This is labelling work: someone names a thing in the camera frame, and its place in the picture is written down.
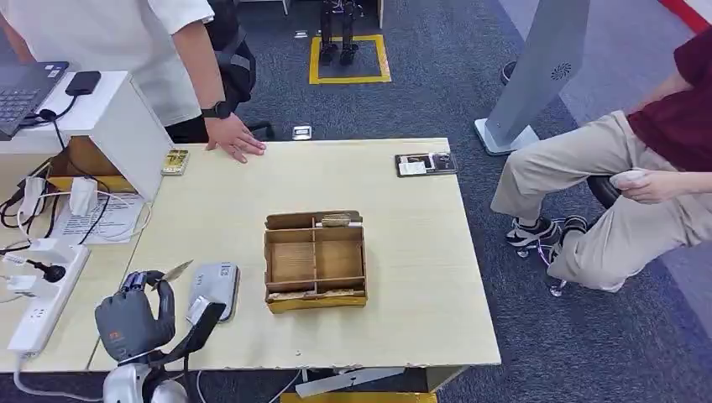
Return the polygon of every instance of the table surface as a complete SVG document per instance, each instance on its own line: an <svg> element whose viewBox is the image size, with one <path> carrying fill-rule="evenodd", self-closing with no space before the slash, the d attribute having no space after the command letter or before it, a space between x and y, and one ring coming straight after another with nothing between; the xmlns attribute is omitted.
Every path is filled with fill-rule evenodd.
<svg viewBox="0 0 712 403"><path fill-rule="evenodd" d="M232 261L241 270L236 309L191 355L192 369L500 362L457 177L395 175L396 154L445 151L447 139L270 143L246 165L199 144L187 148L186 173L164 178L129 266L196 261L172 283L176 335L165 351L187 333L196 264ZM350 209L364 218L366 306L272 314L264 303L265 218ZM115 366L99 343L90 370Z"/></svg>
<svg viewBox="0 0 712 403"><path fill-rule="evenodd" d="M51 205L38 217L32 226L33 236L43 236L49 223ZM22 239L19 230L0 229L0 248ZM91 253L72 291L55 330L44 351L30 359L23 371L56 372L87 370L94 349L99 342L97 325L94 322L94 307L105 296L110 296L120 285L128 267L128 262L136 247L139 236L133 236L129 243L112 245L88 245ZM26 257L32 254L17 252ZM0 265L0 271L6 273L8 267ZM23 267L23 272L41 274L32 267ZM8 298L4 280L0 280L0 301ZM17 364L14 352L5 348L15 331L29 301L26 298L0 304L0 372L12 372Z"/></svg>

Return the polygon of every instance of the black wristwatch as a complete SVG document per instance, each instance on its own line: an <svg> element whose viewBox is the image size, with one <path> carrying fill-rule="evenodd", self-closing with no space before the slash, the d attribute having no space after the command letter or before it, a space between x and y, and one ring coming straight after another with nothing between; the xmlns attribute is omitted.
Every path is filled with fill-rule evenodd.
<svg viewBox="0 0 712 403"><path fill-rule="evenodd" d="M230 110L230 106L227 102L218 101L210 109L201 109L201 112L204 118L227 119L233 111Z"/></svg>

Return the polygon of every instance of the white shirt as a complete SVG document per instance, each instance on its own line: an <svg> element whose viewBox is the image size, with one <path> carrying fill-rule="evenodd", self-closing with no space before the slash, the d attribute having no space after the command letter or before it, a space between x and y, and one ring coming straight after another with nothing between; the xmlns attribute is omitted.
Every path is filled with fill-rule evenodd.
<svg viewBox="0 0 712 403"><path fill-rule="evenodd" d="M0 0L0 12L37 61L131 71L164 126L200 115L170 36L210 21L207 0Z"/></svg>

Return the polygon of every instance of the khaki trousers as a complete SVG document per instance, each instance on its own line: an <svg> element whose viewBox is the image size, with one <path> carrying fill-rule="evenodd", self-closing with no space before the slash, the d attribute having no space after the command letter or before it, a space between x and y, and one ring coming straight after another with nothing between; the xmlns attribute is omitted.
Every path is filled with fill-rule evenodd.
<svg viewBox="0 0 712 403"><path fill-rule="evenodd" d="M614 175L639 167L675 170L633 133L623 112L510 155L492 210L534 220L542 199L590 175ZM619 197L585 235L567 235L548 274L616 292L657 256L678 246L712 239L712 194L681 196L646 205Z"/></svg>

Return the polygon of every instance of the person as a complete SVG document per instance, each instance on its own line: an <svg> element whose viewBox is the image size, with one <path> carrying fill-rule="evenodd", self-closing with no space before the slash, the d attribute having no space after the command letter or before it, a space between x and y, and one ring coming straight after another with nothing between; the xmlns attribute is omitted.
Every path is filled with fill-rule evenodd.
<svg viewBox="0 0 712 403"><path fill-rule="evenodd" d="M225 101L205 26L206 0L0 0L3 30L21 62L75 71L131 71L176 143L207 143L240 162L265 145L235 115L203 118Z"/></svg>
<svg viewBox="0 0 712 403"><path fill-rule="evenodd" d="M558 233L543 197L589 175L644 170L589 228L568 217L548 274L616 292L651 260L712 239L712 29L674 51L677 70L635 112L613 112L510 155L491 208L513 216L506 240L525 247Z"/></svg>

